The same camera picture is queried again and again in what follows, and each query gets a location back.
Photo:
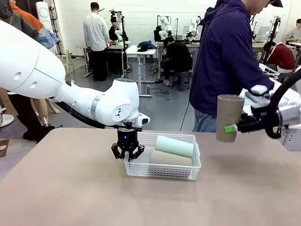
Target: white round base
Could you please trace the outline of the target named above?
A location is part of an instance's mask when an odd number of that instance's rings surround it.
[[[0,125],[0,127],[7,126],[11,124],[14,120],[15,118],[12,115],[4,114],[2,119],[2,124]]]

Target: white sneaker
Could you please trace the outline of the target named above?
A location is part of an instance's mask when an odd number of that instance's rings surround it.
[[[166,86],[170,86],[170,81],[169,80],[164,80],[163,84],[166,85]]]

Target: blue jeans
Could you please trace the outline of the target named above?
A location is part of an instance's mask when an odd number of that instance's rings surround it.
[[[192,132],[216,132],[216,116],[205,114],[194,109],[195,121]]]

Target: red sweater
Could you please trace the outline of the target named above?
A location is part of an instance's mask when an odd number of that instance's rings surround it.
[[[267,64],[276,64],[282,69],[292,70],[295,67],[295,58],[292,51],[281,43],[273,48]]]

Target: cup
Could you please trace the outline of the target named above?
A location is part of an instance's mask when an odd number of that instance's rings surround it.
[[[235,141],[237,132],[226,133],[225,126],[239,123],[244,103],[245,99],[236,95],[217,97],[217,140],[226,143]]]

